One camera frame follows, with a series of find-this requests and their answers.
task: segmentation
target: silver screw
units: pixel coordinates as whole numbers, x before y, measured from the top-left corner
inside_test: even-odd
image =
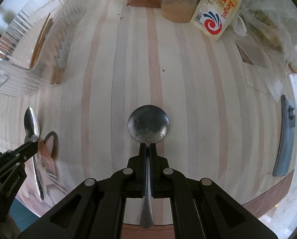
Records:
[[[87,180],[85,180],[85,182],[84,182],[84,184],[85,184],[86,186],[92,186],[92,185],[94,185],[94,183],[95,183],[95,181],[94,181],[93,179],[87,179]]]
[[[131,174],[133,172],[133,170],[131,169],[131,168],[125,168],[124,170],[123,170],[123,173],[124,174]]]
[[[208,178],[202,179],[202,185],[209,186],[212,184],[212,180]]]
[[[173,169],[171,169],[171,168],[165,168],[163,172],[164,172],[165,174],[170,175],[170,174],[173,173]]]

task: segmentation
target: shiny silver spoon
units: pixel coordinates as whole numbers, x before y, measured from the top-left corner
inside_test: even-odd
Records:
[[[26,138],[25,142],[37,142],[40,138],[40,126],[38,122],[38,118],[36,116],[36,113],[34,110],[29,107],[27,108],[25,114],[24,114],[24,129],[26,131]],[[43,189],[42,189],[42,184],[41,184],[41,178],[39,176],[39,172],[37,170],[37,165],[36,165],[36,156],[32,156],[32,161],[33,161],[33,169],[34,169],[34,176],[35,176],[35,181],[36,181],[36,187],[38,189],[39,196],[42,200],[44,200],[44,194],[43,194]]]
[[[163,139],[170,127],[170,121],[162,109],[154,105],[144,105],[137,108],[130,115],[127,123],[132,137],[148,146]],[[153,224],[151,203],[151,185],[149,173],[149,158],[146,160],[146,193],[143,199],[139,224],[143,228],[150,228]]]

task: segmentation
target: table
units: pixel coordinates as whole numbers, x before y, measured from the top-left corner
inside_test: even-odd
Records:
[[[54,159],[38,154],[44,201],[31,160],[17,198],[41,216],[84,179],[105,179],[126,167],[139,148],[127,119],[137,107],[154,104],[170,118],[169,133],[157,143],[170,167],[189,178],[209,177],[239,203],[249,202],[284,177],[272,175],[281,101],[250,87],[247,74],[255,84],[261,80],[245,69],[229,31],[214,43],[190,23],[165,20],[160,9],[92,0],[62,83],[22,98],[0,95],[0,151],[23,143],[28,106],[38,115],[41,138],[51,131],[58,137]],[[276,74],[294,104],[289,76]],[[297,132],[288,173],[296,152]],[[152,204],[154,223],[171,224],[169,201]],[[140,209],[141,199],[128,199],[124,222],[139,224]]]

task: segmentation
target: triangular cutout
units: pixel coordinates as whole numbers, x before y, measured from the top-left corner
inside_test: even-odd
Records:
[[[68,202],[65,206],[63,206],[59,211],[57,211],[50,217],[50,222],[62,228],[68,227],[81,198],[81,195],[76,195],[73,199],[70,200],[70,202]]]
[[[215,195],[215,200],[228,227],[232,228],[246,221],[244,216],[235,210],[231,204],[224,200],[221,195]]]

